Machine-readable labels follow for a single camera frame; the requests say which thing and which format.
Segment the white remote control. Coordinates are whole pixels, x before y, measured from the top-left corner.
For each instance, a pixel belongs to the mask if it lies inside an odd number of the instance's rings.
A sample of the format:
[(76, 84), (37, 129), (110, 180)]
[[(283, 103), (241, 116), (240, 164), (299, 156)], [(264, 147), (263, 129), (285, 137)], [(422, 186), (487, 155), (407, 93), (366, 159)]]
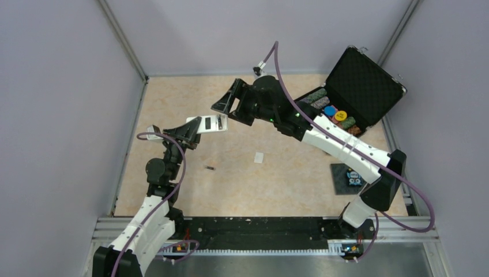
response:
[[(218, 130), (216, 116), (221, 115), (223, 128), (222, 130)], [(228, 116), (224, 114), (213, 114), (213, 115), (201, 115), (197, 117), (202, 117), (202, 121), (200, 123), (198, 134), (205, 133), (217, 133), (217, 132), (226, 132), (228, 130)], [(186, 119), (186, 123), (195, 117), (188, 117)]]

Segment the white battery cover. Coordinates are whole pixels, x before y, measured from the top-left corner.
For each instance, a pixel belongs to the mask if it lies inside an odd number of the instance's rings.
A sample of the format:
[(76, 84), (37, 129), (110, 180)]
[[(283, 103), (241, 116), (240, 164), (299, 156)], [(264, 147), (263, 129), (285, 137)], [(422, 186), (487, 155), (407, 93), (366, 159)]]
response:
[(261, 164), (264, 161), (264, 153), (256, 152), (254, 157), (254, 163)]

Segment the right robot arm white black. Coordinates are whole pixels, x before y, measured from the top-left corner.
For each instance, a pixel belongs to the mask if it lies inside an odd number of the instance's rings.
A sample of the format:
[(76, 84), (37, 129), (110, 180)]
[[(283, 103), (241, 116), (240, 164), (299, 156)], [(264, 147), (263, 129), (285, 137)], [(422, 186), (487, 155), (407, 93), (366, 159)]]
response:
[(367, 218), (389, 210), (401, 183), (391, 173), (401, 175), (406, 154), (364, 143), (309, 104), (293, 101), (275, 77), (263, 76), (252, 84), (237, 78), (211, 109), (249, 126), (255, 119), (271, 122), (280, 133), (325, 151), (359, 173), (366, 185), (340, 215), (342, 236), (353, 238)]

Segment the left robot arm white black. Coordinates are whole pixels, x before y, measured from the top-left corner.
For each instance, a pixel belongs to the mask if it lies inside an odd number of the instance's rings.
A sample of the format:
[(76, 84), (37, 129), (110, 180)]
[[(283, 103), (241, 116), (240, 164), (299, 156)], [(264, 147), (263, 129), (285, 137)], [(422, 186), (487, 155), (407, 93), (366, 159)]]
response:
[(169, 214), (186, 174), (186, 151), (196, 149), (200, 142), (202, 120), (194, 117), (164, 130), (152, 125), (136, 135), (139, 140), (161, 142), (165, 152), (146, 164), (148, 194), (121, 234), (95, 251), (92, 276), (143, 276), (163, 244), (183, 235), (185, 223)]

